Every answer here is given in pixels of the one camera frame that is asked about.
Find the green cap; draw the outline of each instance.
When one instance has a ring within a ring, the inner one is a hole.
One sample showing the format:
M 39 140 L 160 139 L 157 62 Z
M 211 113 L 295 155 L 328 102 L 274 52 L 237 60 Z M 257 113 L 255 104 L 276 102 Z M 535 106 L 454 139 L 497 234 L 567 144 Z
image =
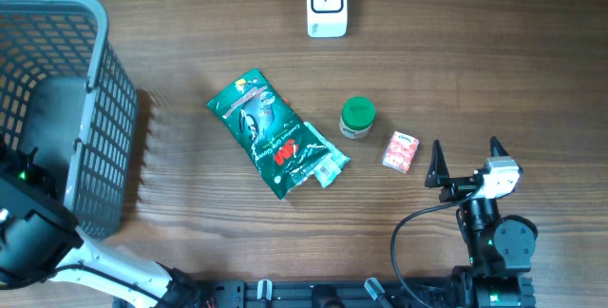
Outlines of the green cap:
M 376 108 L 371 100 L 365 97 L 352 97 L 342 108 L 344 125 L 355 131 L 370 127 L 375 117 Z

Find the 3m logo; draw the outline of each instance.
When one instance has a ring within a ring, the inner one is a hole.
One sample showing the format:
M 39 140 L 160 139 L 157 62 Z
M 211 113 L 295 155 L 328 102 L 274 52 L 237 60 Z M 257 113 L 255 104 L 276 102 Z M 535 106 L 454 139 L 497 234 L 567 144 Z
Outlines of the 3m logo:
M 273 156 L 273 158 L 275 159 L 275 162 L 278 165 L 283 165 L 285 163 L 285 160 L 292 158 L 292 156 L 296 153 L 296 151 L 297 151 L 297 144 L 295 143 L 295 140 L 291 139 L 291 140 L 288 140 L 287 142 L 285 142 L 285 145 L 283 145 L 276 152 L 276 154 Z

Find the basket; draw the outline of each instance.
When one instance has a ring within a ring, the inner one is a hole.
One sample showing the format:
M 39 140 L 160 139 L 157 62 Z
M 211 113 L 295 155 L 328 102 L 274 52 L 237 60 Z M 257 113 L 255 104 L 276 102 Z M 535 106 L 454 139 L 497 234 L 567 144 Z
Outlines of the basket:
M 107 33 L 97 0 L 0 0 L 0 138 L 38 147 L 34 161 L 96 239 L 120 224 L 138 111 Z

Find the small jar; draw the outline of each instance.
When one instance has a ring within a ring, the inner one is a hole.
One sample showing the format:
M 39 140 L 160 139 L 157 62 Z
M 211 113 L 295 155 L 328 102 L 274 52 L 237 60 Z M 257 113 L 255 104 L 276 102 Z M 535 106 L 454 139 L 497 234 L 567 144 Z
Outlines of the small jar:
M 365 137 L 370 131 L 373 119 L 376 117 L 376 108 L 370 99 L 365 97 L 352 97 L 342 108 L 340 117 L 340 131 L 350 139 Z

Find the white charger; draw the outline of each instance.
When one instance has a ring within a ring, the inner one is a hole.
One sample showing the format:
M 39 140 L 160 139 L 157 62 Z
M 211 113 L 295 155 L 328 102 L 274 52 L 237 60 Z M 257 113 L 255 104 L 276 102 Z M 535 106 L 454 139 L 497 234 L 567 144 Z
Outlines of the white charger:
M 309 36 L 344 36 L 349 20 L 348 0 L 307 0 L 307 6 Z

